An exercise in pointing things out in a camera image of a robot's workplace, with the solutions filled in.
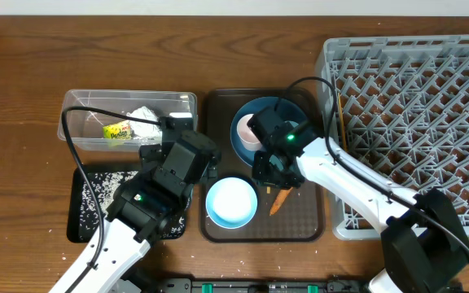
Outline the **pink cup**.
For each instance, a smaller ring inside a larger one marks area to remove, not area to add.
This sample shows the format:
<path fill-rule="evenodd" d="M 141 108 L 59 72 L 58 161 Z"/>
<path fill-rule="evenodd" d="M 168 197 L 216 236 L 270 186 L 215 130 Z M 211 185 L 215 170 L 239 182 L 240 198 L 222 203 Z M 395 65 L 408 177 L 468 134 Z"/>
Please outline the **pink cup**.
<path fill-rule="evenodd" d="M 247 114 L 243 116 L 237 123 L 236 133 L 246 150 L 259 151 L 262 148 L 262 144 L 248 126 L 248 122 L 252 119 L 252 117 L 253 114 Z"/>

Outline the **light blue rice bowl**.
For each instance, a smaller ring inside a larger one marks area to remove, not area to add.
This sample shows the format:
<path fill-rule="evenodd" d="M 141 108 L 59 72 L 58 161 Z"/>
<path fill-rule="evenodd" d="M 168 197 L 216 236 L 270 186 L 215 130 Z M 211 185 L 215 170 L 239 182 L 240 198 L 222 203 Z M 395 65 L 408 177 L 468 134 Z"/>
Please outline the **light blue rice bowl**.
<path fill-rule="evenodd" d="M 252 185 L 239 177 L 225 177 L 208 190 L 205 209 L 217 226 L 235 230 L 247 225 L 256 215 L 257 192 Z"/>

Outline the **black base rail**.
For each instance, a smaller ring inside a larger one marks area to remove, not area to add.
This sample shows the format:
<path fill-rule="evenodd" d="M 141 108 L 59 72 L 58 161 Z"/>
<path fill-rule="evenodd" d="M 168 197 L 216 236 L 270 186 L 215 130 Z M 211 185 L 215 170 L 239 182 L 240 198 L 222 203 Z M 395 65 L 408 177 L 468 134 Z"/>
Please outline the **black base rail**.
<path fill-rule="evenodd" d="M 321 282 L 190 280 L 170 278 L 159 281 L 156 293 L 362 293 L 363 282 L 332 280 Z"/>

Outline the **orange carrot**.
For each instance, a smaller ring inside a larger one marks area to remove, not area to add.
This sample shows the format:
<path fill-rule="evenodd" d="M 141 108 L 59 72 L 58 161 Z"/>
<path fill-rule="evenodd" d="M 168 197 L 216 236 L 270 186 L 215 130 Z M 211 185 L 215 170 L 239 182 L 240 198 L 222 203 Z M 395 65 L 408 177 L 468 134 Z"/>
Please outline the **orange carrot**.
<path fill-rule="evenodd" d="M 280 190 L 278 195 L 276 196 L 275 201 L 273 202 L 271 209 L 270 209 L 270 215 L 273 216 L 276 214 L 279 209 L 282 207 L 283 203 L 287 199 L 288 195 L 291 193 L 292 188 L 287 189 L 287 190 Z"/>

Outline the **grey dishwasher rack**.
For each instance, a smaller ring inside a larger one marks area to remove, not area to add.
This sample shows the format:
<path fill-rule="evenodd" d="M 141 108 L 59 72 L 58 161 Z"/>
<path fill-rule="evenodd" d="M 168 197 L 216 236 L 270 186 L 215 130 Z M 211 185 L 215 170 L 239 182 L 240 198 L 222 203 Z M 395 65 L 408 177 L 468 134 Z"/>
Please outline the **grey dishwasher rack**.
<path fill-rule="evenodd" d="M 341 94 L 347 152 L 444 192 L 469 235 L 469 35 L 332 38 L 316 72 Z"/>

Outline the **black tray bin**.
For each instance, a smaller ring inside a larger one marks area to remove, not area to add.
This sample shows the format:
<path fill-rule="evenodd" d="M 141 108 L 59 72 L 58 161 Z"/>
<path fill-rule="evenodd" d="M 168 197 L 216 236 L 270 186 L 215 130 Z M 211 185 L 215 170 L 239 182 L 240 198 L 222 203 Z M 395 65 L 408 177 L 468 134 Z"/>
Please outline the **black tray bin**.
<path fill-rule="evenodd" d="M 107 208 L 114 200 L 117 188 L 133 179 L 138 172 L 145 178 L 151 176 L 144 171 L 140 163 L 111 162 L 88 164 L 85 167 L 87 177 L 99 202 L 103 218 L 107 217 Z M 88 243 L 99 227 L 96 205 L 91 198 L 90 188 L 75 169 L 72 178 L 72 190 L 68 213 L 67 238 L 72 243 Z"/>

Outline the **dark blue plate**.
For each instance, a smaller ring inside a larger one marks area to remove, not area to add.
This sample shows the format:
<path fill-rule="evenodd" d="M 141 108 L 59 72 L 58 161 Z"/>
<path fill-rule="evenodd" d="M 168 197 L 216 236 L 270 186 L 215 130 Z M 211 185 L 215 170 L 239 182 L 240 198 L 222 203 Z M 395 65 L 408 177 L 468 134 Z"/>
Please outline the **dark blue plate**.
<path fill-rule="evenodd" d="M 255 151 L 247 150 L 237 134 L 237 124 L 239 120 L 248 114 L 255 114 L 265 107 L 272 107 L 278 101 L 278 97 L 261 97 L 244 104 L 234 115 L 230 126 L 231 145 L 236 155 L 248 166 L 252 167 Z M 289 100 L 283 99 L 278 106 L 278 114 L 283 120 L 298 125 L 308 119 L 307 115 L 298 105 Z"/>

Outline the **brown serving tray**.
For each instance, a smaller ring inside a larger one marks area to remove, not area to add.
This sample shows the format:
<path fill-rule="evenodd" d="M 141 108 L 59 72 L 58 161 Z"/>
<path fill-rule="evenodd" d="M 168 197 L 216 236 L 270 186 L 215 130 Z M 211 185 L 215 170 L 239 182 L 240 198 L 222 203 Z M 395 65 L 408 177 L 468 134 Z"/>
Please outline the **brown serving tray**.
<path fill-rule="evenodd" d="M 252 167 L 235 153 L 230 140 L 230 126 L 236 112 L 246 103 L 261 97 L 279 97 L 281 89 L 223 89 L 210 92 L 204 102 L 202 130 L 221 149 L 221 163 L 217 175 L 239 177 L 248 181 L 257 192 L 256 215 L 245 226 L 228 230 L 213 223 L 205 209 L 209 182 L 201 189 L 199 225 L 202 235 L 214 243 L 264 243 L 264 242 L 312 242 L 325 230 L 322 189 L 306 181 L 294 189 L 279 211 L 270 215 L 270 208 L 278 195 L 278 189 L 258 186 L 251 178 Z"/>

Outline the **clear plastic bin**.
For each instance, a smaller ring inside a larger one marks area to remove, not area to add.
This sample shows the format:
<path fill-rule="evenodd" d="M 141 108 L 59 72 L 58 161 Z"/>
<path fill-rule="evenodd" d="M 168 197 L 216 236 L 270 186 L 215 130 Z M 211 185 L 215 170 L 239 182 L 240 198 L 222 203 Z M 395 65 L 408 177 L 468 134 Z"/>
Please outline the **clear plastic bin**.
<path fill-rule="evenodd" d="M 196 95 L 191 92 L 153 90 L 69 90 L 63 108 L 73 143 L 85 151 L 136 152 L 142 145 L 160 144 L 162 131 L 154 121 L 163 116 L 189 117 L 197 129 Z M 129 140 L 103 137 L 103 126 L 127 120 Z"/>

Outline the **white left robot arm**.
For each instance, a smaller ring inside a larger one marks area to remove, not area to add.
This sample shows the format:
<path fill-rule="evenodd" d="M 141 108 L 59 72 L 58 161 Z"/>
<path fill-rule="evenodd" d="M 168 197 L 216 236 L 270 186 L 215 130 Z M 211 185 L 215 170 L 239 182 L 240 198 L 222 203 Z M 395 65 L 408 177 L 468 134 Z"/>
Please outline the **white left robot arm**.
<path fill-rule="evenodd" d="M 120 185 L 107 215 L 53 292 L 109 292 L 151 246 L 175 227 L 195 185 L 220 159 L 190 117 L 161 117 L 160 145 L 142 146 L 141 170 Z"/>

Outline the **yellow snack wrapper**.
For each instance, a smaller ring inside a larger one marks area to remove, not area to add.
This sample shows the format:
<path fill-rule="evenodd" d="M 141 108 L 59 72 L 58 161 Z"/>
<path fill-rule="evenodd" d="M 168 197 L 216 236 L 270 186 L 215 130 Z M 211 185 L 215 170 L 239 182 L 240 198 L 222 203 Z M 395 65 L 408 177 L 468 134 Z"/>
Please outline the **yellow snack wrapper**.
<path fill-rule="evenodd" d="M 127 120 L 103 126 L 103 137 L 107 139 L 129 140 L 132 138 L 132 131 Z"/>

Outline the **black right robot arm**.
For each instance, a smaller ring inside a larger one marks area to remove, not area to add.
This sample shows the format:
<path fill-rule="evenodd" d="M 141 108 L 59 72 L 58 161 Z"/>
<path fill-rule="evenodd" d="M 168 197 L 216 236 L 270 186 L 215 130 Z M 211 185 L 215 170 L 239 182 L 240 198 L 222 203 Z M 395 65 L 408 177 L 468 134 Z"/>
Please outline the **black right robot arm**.
<path fill-rule="evenodd" d="M 343 151 L 309 121 L 294 126 L 274 109 L 248 128 L 262 143 L 252 176 L 281 189 L 314 182 L 342 199 L 380 235 L 384 270 L 370 292 L 443 292 L 469 264 L 469 239 L 449 198 L 425 194 L 379 175 Z"/>

